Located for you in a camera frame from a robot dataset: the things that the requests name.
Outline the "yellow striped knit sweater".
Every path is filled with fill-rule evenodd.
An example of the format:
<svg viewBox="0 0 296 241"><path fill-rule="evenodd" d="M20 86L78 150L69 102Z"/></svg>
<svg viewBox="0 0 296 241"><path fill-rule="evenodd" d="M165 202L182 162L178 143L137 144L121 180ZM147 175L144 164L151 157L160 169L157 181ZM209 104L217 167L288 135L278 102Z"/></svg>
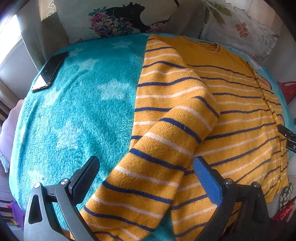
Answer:
<svg viewBox="0 0 296 241"><path fill-rule="evenodd" d="M203 157L270 202L288 184L281 104L252 66L222 46L151 35L138 81L130 149L81 215L99 240L141 240L169 212L193 240L216 206L193 171Z"/></svg>

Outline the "purple object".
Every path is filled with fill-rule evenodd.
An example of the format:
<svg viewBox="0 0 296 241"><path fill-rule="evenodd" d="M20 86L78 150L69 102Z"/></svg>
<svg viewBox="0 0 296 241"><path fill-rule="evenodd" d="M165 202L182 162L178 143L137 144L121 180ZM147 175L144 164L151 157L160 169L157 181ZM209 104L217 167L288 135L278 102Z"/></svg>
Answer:
<svg viewBox="0 0 296 241"><path fill-rule="evenodd" d="M16 220L18 225L23 230L24 221L25 221L25 212L19 207L16 201L12 201L10 205L12 209L13 218Z"/></svg>

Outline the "green white patterned item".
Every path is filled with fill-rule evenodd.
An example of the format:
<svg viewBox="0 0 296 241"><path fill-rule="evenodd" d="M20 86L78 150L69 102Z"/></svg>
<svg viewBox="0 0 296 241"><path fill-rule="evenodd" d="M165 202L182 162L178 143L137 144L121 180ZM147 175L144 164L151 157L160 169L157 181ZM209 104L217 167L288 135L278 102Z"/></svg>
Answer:
<svg viewBox="0 0 296 241"><path fill-rule="evenodd" d="M289 183L280 194L279 208L284 207L292 199L293 183Z"/></svg>

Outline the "red plastic bag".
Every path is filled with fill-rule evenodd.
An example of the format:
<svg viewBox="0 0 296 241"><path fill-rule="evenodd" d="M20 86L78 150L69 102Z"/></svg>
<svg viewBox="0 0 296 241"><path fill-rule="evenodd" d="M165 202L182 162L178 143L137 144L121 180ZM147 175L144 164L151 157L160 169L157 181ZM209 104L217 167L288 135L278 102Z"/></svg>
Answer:
<svg viewBox="0 0 296 241"><path fill-rule="evenodd" d="M289 104L296 96L296 82L278 82L278 85L283 92L286 103Z"/></svg>

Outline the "turquoise fleece cartoon blanket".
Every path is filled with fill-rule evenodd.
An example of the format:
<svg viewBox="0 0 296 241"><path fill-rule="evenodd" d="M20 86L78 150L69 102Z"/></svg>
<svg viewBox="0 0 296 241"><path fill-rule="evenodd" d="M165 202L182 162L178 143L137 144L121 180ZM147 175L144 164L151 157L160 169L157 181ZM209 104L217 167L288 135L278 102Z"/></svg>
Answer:
<svg viewBox="0 0 296 241"><path fill-rule="evenodd" d="M54 185L96 156L100 162L99 173L77 206L81 212L128 153L137 86L151 35L155 34L131 34L73 44L64 50L69 55L53 85L28 93L16 124L9 178L12 195L23 210L27 209L36 183ZM248 59L244 60L278 98L284 119L281 125L287 125L283 96L275 92L269 79ZM141 240L177 240L170 213L165 213L157 228Z"/></svg>

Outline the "white leaf-print pillow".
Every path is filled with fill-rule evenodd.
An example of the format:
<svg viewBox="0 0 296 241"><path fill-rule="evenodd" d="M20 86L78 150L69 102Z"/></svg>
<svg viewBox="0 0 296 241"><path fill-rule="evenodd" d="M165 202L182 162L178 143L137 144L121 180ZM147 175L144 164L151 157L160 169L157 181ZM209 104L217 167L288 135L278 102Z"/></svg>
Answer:
<svg viewBox="0 0 296 241"><path fill-rule="evenodd" d="M260 63L278 41L270 27L226 1L204 1L205 17L201 40L216 42Z"/></svg>

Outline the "black smartphone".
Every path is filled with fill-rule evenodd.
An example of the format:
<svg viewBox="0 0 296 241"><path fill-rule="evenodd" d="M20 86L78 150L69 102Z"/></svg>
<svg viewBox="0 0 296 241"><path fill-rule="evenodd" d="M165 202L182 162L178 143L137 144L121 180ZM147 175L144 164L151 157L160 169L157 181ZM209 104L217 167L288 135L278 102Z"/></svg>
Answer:
<svg viewBox="0 0 296 241"><path fill-rule="evenodd" d="M37 76L37 80L32 87L32 92L38 92L47 89L53 84L60 67L68 55L68 51L62 52L53 55L46 62L45 66L41 70L41 73Z"/></svg>

